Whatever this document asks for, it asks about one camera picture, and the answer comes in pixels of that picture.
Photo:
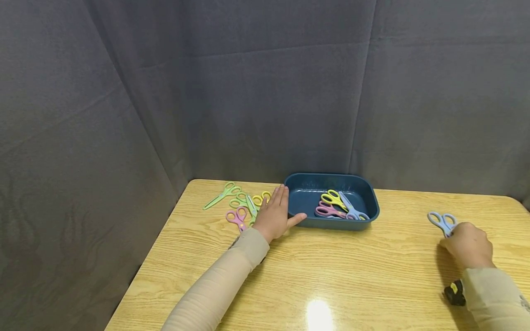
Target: scissors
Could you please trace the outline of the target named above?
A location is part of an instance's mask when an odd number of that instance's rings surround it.
[[[348,211],[342,200],[340,200],[339,193],[335,190],[328,190],[327,193],[324,193],[320,196],[320,199],[322,199],[323,202],[328,204],[335,204],[339,206],[340,208]]]
[[[342,202],[344,202],[344,204],[348,208],[348,213],[346,214],[347,219],[355,219],[359,221],[367,221],[370,219],[367,214],[355,209],[354,205],[351,204],[350,200],[348,200],[344,193],[339,191],[339,196]]]
[[[265,197],[268,195],[267,197],[267,201],[270,201],[270,198],[272,197],[272,194],[270,194],[269,191],[264,191],[261,195],[255,195],[252,197],[252,201],[254,201],[254,204],[258,207],[261,207],[261,205],[263,204],[263,201],[265,200]]]
[[[332,205],[327,202],[319,201],[319,205],[315,209],[315,214],[324,217],[340,217],[346,218],[346,214],[342,211],[338,211]]]
[[[237,207],[247,207],[248,208],[249,207],[246,204],[246,193],[243,193],[243,192],[239,192],[238,194],[236,194],[235,198],[231,199],[228,204],[232,208],[237,208]]]
[[[245,217],[246,217],[246,210],[245,207],[237,207],[235,211],[228,210],[226,212],[226,220],[230,223],[237,224],[237,228],[239,229],[239,232],[243,232],[246,230],[245,225]]]
[[[228,195],[236,195],[239,192],[241,192],[241,187],[235,186],[234,182],[228,182],[225,184],[225,190],[219,196],[215,197],[213,200],[208,202],[206,206],[202,207],[202,210],[206,210],[212,207],[214,204],[218,203]]]
[[[252,218],[250,219],[249,226],[252,226],[256,222],[256,217],[258,216],[258,208],[256,208],[254,201],[252,201],[252,198],[248,194],[246,195],[246,205],[249,206],[250,215],[252,216]]]
[[[432,211],[427,213],[427,218],[432,224],[436,225],[444,232],[446,238],[449,238],[453,234],[453,229],[458,224],[456,218],[451,214],[440,215],[437,212]]]

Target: left hand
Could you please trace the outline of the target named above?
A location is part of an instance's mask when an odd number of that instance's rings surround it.
[[[283,184],[274,189],[270,201],[263,200],[253,228],[258,230],[268,243],[307,218],[306,214],[299,213],[287,219],[288,205],[289,188]]]

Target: green scissors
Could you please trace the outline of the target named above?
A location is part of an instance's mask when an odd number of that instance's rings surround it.
[[[236,194],[235,198],[230,200],[228,204],[232,208],[237,208],[237,207],[246,207],[247,209],[249,208],[249,206],[246,204],[246,193],[243,193],[243,192],[239,192],[238,194]]]
[[[252,226],[254,222],[256,222],[256,217],[258,216],[258,208],[256,208],[254,201],[252,201],[252,198],[248,194],[246,195],[246,205],[248,206],[247,208],[249,209],[250,215],[252,216],[249,222],[249,226]]]
[[[213,200],[208,202],[206,206],[202,207],[202,210],[206,210],[210,207],[212,207],[214,204],[218,203],[222,199],[224,199],[228,195],[237,195],[241,192],[241,187],[235,186],[234,182],[228,182],[225,184],[225,190],[217,197],[215,197]]]

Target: blue plastic tray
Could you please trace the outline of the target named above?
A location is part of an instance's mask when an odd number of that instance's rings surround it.
[[[299,226],[307,228],[362,231],[377,216],[379,204],[372,186],[362,177],[341,174],[295,173],[285,179],[289,187],[289,214],[303,212],[307,218]],[[320,195],[327,190],[342,191],[355,209],[367,214],[369,220],[347,220],[315,215]]]

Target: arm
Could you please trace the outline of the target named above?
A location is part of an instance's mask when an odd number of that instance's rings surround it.
[[[246,277],[265,258],[270,242],[307,217],[300,213],[287,219],[288,202],[289,189],[280,185],[269,202],[263,201],[254,227],[243,231],[184,294],[162,331],[217,328]]]
[[[269,243],[257,230],[250,228],[241,233],[184,294],[162,331],[215,330],[246,277],[268,251]]]
[[[464,267],[467,308],[482,331],[530,330],[530,306],[513,280],[493,264],[493,245],[484,231],[461,223],[440,244]]]
[[[466,269],[462,284],[467,308],[481,330],[530,329],[528,301],[504,271]]]

